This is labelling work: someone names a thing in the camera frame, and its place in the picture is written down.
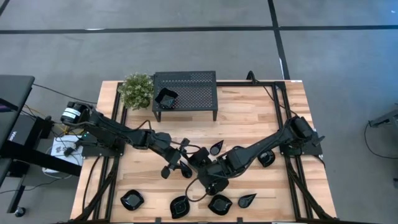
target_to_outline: wooden tabletop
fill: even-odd
[[[117,83],[116,81],[103,82],[99,94],[97,110],[108,117],[111,117]],[[313,126],[303,83],[286,81],[286,87],[291,110],[299,116],[304,116]],[[158,123],[150,109],[143,109],[128,110],[126,126],[135,128],[144,120],[149,119],[154,130],[170,133],[174,141],[180,142],[183,138],[188,138],[192,144],[207,148],[224,139],[222,152],[230,150],[233,146],[249,146],[278,130],[274,103],[263,87],[223,86],[218,87],[217,91],[217,121],[212,120],[211,111],[184,111],[163,113],[162,122]],[[281,93],[279,93],[279,99],[282,104]],[[117,121],[121,119],[121,110],[122,105],[119,107]],[[233,202],[227,215],[218,216],[211,212],[207,207],[211,197],[207,196],[200,202],[190,202],[189,214],[173,220],[169,209],[170,202],[184,194],[185,188],[193,180],[195,174],[191,179],[185,179],[177,170],[172,172],[168,179],[163,179],[160,171],[167,165],[163,158],[151,150],[142,151],[126,146],[125,154],[119,164],[111,222],[154,222],[155,217],[161,217],[163,222],[236,222],[237,217],[243,217],[245,222],[292,221],[294,213],[285,162],[278,148],[273,151],[276,154],[276,160],[271,166],[263,168],[255,160],[241,177],[231,179],[227,188],[221,192]],[[95,158],[84,160],[71,218],[81,213],[83,193],[94,160]],[[302,156],[302,161],[309,191],[327,213],[335,216],[335,208],[322,163],[313,156]],[[102,159],[98,161],[90,180],[86,205],[98,189],[101,164]],[[138,190],[145,199],[145,203],[133,212],[126,210],[120,202],[120,198],[131,189]],[[191,186],[188,195],[190,198],[199,198],[204,193],[204,188],[196,182]],[[254,193],[257,196],[249,208],[238,207],[238,198]],[[299,189],[297,193],[301,214],[305,217]],[[100,218],[104,217],[104,204],[107,198],[108,193],[105,192],[101,203]]]

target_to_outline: floor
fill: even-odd
[[[3,2],[8,4],[0,16],[0,33],[273,25],[263,0]],[[398,2],[392,0],[274,0],[274,6],[279,26],[398,25]],[[398,29],[390,27],[282,30],[281,42],[275,41],[273,30],[0,34],[0,73],[33,75],[40,85],[90,101],[97,99],[103,80],[122,80],[132,72],[216,70],[218,79],[242,79],[252,70],[258,79],[303,80],[317,131],[326,136],[322,148],[338,216],[396,223],[398,189],[393,178],[398,177],[398,163],[371,154],[363,133],[369,119],[398,107]],[[35,87],[27,104],[57,120],[68,101]],[[369,129],[367,137],[374,151],[397,157],[397,140],[390,128]],[[7,179],[0,191],[16,184]],[[22,218],[5,213],[12,195],[1,194],[2,223],[67,220],[76,185],[72,178],[26,192],[21,205],[29,213]]]

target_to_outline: table leg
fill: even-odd
[[[218,110],[213,111],[213,121],[217,120],[217,112],[218,112]]]
[[[154,111],[154,115],[156,118],[157,122],[160,122],[160,120],[162,119],[162,112],[159,112],[159,114],[157,112]]]

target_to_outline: concrete floor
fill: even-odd
[[[398,2],[274,1],[280,26],[398,24]],[[170,26],[270,26],[267,1],[11,0],[0,29],[87,29]],[[396,223],[398,163],[366,149],[366,121],[398,103],[398,30],[281,32],[291,79],[303,80],[323,141],[333,201],[342,220]],[[95,101],[103,80],[131,72],[216,70],[219,79],[281,79],[273,31],[151,34],[0,35],[0,73],[33,75],[36,83]],[[59,119],[68,99],[34,88],[27,104]],[[370,129],[380,154],[398,156],[389,127]],[[12,195],[0,195],[2,223],[67,220],[76,179],[26,192],[22,218],[5,214]],[[0,191],[13,189],[7,179]]]

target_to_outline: chair wheel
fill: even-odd
[[[17,210],[15,210],[14,215],[15,217],[23,217],[26,213],[26,208],[22,207],[17,207]]]

